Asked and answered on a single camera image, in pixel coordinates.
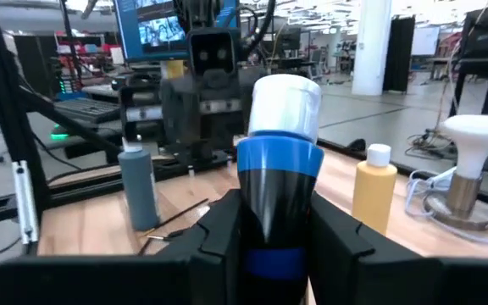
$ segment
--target white lamp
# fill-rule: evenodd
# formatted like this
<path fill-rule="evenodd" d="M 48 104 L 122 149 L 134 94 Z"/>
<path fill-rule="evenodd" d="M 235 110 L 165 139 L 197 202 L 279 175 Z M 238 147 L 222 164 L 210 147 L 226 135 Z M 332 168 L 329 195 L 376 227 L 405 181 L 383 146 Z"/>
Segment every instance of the white lamp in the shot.
<path fill-rule="evenodd" d="M 488 209 L 475 204 L 481 171 L 488 157 L 488 115 L 456 115 L 441 130 L 457 146 L 457 170 L 447 197 L 425 199 L 425 209 L 441 222 L 466 230 L 487 230 Z"/>

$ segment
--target gray bottle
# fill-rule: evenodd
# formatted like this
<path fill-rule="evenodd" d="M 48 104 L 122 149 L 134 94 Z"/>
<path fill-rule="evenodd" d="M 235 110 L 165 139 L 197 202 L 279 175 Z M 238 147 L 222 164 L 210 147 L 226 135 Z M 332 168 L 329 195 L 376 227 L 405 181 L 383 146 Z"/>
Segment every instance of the gray bottle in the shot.
<path fill-rule="evenodd" d="M 142 149 L 140 142 L 131 144 L 125 139 L 122 142 L 124 151 L 118 155 L 118 160 L 131 226 L 139 231 L 153 229 L 159 224 L 159 216 L 152 157 L 148 151 Z"/>

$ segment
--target metal lamp base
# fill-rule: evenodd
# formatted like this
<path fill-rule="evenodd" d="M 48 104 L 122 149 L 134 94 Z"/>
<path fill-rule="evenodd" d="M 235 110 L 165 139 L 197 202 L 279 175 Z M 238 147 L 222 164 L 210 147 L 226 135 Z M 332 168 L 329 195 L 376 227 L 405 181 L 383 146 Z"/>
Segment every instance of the metal lamp base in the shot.
<path fill-rule="evenodd" d="M 434 193 L 424 199 L 424 209 L 432 211 L 432 217 L 443 224 L 461 230 L 488 230 L 488 208 L 479 202 L 475 203 L 474 210 L 467 217 L 460 217 L 452 213 L 446 205 L 445 194 Z"/>

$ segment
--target yellow squeeze bottle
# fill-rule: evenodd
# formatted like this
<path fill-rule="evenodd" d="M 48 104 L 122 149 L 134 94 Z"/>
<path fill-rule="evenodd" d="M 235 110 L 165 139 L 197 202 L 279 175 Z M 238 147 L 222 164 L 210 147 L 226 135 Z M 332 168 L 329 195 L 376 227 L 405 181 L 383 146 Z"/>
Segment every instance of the yellow squeeze bottle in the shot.
<path fill-rule="evenodd" d="M 391 147 L 370 145 L 366 161 L 357 164 L 353 190 L 352 216 L 383 235 L 397 180 L 397 168 L 390 161 Z"/>

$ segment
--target wooden table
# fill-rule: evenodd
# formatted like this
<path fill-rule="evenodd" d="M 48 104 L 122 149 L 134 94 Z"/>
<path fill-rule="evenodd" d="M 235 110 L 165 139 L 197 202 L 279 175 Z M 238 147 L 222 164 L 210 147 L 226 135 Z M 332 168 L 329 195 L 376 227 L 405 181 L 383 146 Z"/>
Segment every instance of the wooden table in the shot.
<path fill-rule="evenodd" d="M 347 213 L 352 207 L 357 162 L 356 159 L 325 151 L 316 185 L 320 195 Z M 118 170 L 118 167 L 96 170 L 68 176 L 55 183 Z M 398 175 L 387 237 L 424 256 L 488 258 L 488 246 L 465 241 L 426 219 L 407 216 L 404 213 L 407 182 L 407 177 Z M 167 219 L 205 198 L 212 202 L 229 189 L 238 187 L 235 164 L 230 169 L 197 173 L 194 178 L 181 176 L 161 181 L 156 185 L 160 213 L 163 219 Z M 416 210 L 418 204 L 418 200 L 413 203 Z M 164 236 L 193 225 L 199 218 L 199 212 L 192 210 L 154 234 Z M 132 254 L 137 253 L 146 240 L 143 233 L 131 229 L 125 195 L 117 192 L 45 211 L 38 254 Z M 154 241 L 146 253 L 154 254 L 165 246 L 164 242 Z M 308 298 L 308 304 L 314 304 L 313 295 Z"/>

